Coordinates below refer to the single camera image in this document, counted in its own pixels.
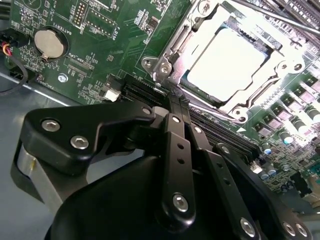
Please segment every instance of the gray metal surface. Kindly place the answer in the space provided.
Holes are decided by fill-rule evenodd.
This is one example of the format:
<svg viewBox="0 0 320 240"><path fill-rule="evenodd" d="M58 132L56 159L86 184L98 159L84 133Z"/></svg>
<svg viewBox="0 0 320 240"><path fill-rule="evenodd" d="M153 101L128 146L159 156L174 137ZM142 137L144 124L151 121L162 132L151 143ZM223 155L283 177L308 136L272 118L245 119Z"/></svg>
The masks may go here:
<svg viewBox="0 0 320 240"><path fill-rule="evenodd" d="M5 69L0 64L0 71ZM0 91L13 82L0 77ZM33 109L62 107L43 95L27 88L0 98L0 239L42 240L53 221L53 215L41 202L18 189L10 176L21 126L26 113ZM93 164L87 173L89 183L113 172L142 155L135 151L129 156L112 157Z"/></svg>

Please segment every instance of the screw head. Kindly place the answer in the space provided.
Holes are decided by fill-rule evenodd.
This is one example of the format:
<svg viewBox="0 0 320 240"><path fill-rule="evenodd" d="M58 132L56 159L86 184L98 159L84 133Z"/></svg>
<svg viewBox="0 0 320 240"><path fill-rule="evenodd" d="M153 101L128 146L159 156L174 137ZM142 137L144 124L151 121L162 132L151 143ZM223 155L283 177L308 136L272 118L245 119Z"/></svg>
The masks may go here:
<svg viewBox="0 0 320 240"><path fill-rule="evenodd" d="M144 60L143 64L144 64L147 68L150 68L150 67L151 67L151 61L150 61L150 60Z"/></svg>
<svg viewBox="0 0 320 240"><path fill-rule="evenodd" d="M210 14L210 2L208 0L204 0L199 2L198 11L202 16L208 16Z"/></svg>
<svg viewBox="0 0 320 240"><path fill-rule="evenodd" d="M195 130L198 134L202 133L200 127L198 127L198 126L195 126L195 127L194 127L194 130Z"/></svg>
<svg viewBox="0 0 320 240"><path fill-rule="evenodd" d="M297 223L295 226L298 229L299 233L301 233L302 236L308 237L307 231L299 223Z"/></svg>
<svg viewBox="0 0 320 240"><path fill-rule="evenodd" d="M151 114L151 111L149 110L149 109L147 109L147 108L142 108L142 111L145 113L145 114Z"/></svg>
<svg viewBox="0 0 320 240"><path fill-rule="evenodd" d="M229 153L230 153L229 149L228 149L226 146L222 146L221 149L222 149L226 154L229 154Z"/></svg>
<svg viewBox="0 0 320 240"><path fill-rule="evenodd" d="M161 68L161 72L164 73L164 74L168 74L169 73L169 68L167 66L163 66Z"/></svg>
<svg viewBox="0 0 320 240"><path fill-rule="evenodd" d="M59 80L60 83L66 83L66 82L68 82L69 78L68 78L68 76L66 74L59 73L58 80Z"/></svg>
<svg viewBox="0 0 320 240"><path fill-rule="evenodd" d="M84 150L89 147L89 142L84 136L74 136L71 138L70 143L75 149Z"/></svg>
<svg viewBox="0 0 320 240"><path fill-rule="evenodd" d="M286 232L288 234L290 234L292 237L294 237L296 235L295 230L293 229L293 227L289 223L284 221L282 225L283 225L284 229L286 230Z"/></svg>
<svg viewBox="0 0 320 240"><path fill-rule="evenodd" d="M172 201L173 201L173 205L180 212L185 213L186 211L188 211L188 209L189 209L188 201L181 194L174 195Z"/></svg>
<svg viewBox="0 0 320 240"><path fill-rule="evenodd" d="M254 238L255 235L256 235L256 231L255 231L255 228L252 226L252 224L247 220L245 219L244 217L242 217L240 219L240 224L241 224L241 227L243 229L243 231L248 235L250 236L251 238Z"/></svg>
<svg viewBox="0 0 320 240"><path fill-rule="evenodd" d="M41 123L41 126L44 130L48 131L48 132L56 132L60 129L60 124L52 119L48 119L48 120L44 120Z"/></svg>
<svg viewBox="0 0 320 240"><path fill-rule="evenodd" d="M175 121L176 123L180 123L180 119L177 118L176 116L173 116L172 119L173 119L173 121Z"/></svg>

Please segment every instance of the black wire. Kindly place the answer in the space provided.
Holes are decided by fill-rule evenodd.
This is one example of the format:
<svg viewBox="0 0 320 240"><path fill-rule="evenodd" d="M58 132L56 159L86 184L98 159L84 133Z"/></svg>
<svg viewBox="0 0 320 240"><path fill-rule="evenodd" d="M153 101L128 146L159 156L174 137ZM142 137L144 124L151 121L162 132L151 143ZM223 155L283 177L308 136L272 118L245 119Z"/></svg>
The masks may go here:
<svg viewBox="0 0 320 240"><path fill-rule="evenodd" d="M28 81L28 77L29 77L28 71L25 68L25 66L22 64L22 62L20 62L15 56L9 56L9 59L12 60L12 62L14 62L21 69L23 77L17 85L15 85L12 88L9 88L7 90L0 91L0 97L8 95L8 94L12 94L15 91L19 90Z"/></svg>

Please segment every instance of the green circuit board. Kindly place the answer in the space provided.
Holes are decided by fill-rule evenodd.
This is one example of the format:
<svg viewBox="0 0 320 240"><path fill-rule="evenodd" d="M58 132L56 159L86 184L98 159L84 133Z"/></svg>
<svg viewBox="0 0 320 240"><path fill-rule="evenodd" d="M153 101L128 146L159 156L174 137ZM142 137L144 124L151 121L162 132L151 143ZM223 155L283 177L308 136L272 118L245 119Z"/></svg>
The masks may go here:
<svg viewBox="0 0 320 240"><path fill-rule="evenodd" d="M50 63L33 45L14 54L41 73L40 84L81 104L100 103L97 95L109 74L151 80L142 57L159 56L190 5L189 0L13 0L12 28L33 36L53 26L69 42L67 55ZM67 82L58 81L60 73Z"/></svg>
<svg viewBox="0 0 320 240"><path fill-rule="evenodd" d="M68 40L68 53L55 61L45 62L33 44L13 49L24 65L39 73L37 82L81 104L98 104L99 92L110 74L119 78L133 76L137 81L152 83L141 66L144 56L158 57L190 7L189 0L13 0L10 23L13 29L34 36L38 29L53 26ZM320 75L319 50L309 45L305 51L306 68L302 73L289 74L281 84L284 93L292 93L309 79ZM68 76L60 82L58 76ZM314 92L315 104L319 98ZM280 99L274 104L282 104ZM304 109L311 104L303 104ZM265 180L273 191L290 180L297 171L305 177L310 167L320 162L315 147L320 144L320 125L313 124L310 134L317 141L284 144L279 138L283 127L262 136L254 128L264 121L270 108L257 106L249 111L245 124L207 117L225 129L255 145L269 143L274 147L268 158L277 175Z"/></svg>

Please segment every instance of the surface-mount component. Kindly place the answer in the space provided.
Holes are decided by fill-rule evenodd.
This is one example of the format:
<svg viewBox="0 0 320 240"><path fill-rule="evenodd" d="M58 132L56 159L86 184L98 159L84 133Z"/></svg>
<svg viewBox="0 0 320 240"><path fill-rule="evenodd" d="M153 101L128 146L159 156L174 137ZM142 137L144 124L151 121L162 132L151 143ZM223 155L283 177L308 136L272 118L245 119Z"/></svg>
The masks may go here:
<svg viewBox="0 0 320 240"><path fill-rule="evenodd" d="M272 153L271 147L267 142L262 143L261 148L262 148L262 151L267 155Z"/></svg>
<svg viewBox="0 0 320 240"><path fill-rule="evenodd" d="M318 81L317 79L309 78L306 81L306 84L312 89L314 89L315 91L317 91L318 93L320 93L320 81Z"/></svg>
<svg viewBox="0 0 320 240"><path fill-rule="evenodd" d="M263 123L258 123L254 126L254 129L262 136L266 137L272 133L272 130L265 126Z"/></svg>
<svg viewBox="0 0 320 240"><path fill-rule="evenodd" d="M285 97L283 103L292 111L299 112L302 110L303 106L301 106L296 100L294 100L291 96Z"/></svg>
<svg viewBox="0 0 320 240"><path fill-rule="evenodd" d="M46 61L56 60L69 51L69 42L65 34L53 26L40 28L34 34L34 45Z"/></svg>
<svg viewBox="0 0 320 240"><path fill-rule="evenodd" d="M279 133L279 137L284 144L291 144L294 141L294 138L287 131L282 131Z"/></svg>
<svg viewBox="0 0 320 240"><path fill-rule="evenodd" d="M294 121L293 125L300 134L305 134L309 130L308 126L301 120Z"/></svg>
<svg viewBox="0 0 320 240"><path fill-rule="evenodd" d="M320 123L320 112L317 109L309 109L306 114L315 122Z"/></svg>
<svg viewBox="0 0 320 240"><path fill-rule="evenodd" d="M280 119L286 121L289 120L293 115L286 111L282 106L277 106L273 109L273 112Z"/></svg>
<svg viewBox="0 0 320 240"><path fill-rule="evenodd" d="M265 170L262 170L260 173L258 173L258 176L262 179L262 180L266 180L269 178L269 175L267 174L267 172Z"/></svg>
<svg viewBox="0 0 320 240"><path fill-rule="evenodd" d="M277 129L283 125L279 120L277 120L271 114L269 114L264 118L264 122L273 129Z"/></svg>
<svg viewBox="0 0 320 240"><path fill-rule="evenodd" d="M311 93L309 93L307 90L305 90L303 87L299 87L297 90L294 91L294 93L304 102L306 103L312 103L315 101L314 96L312 96Z"/></svg>

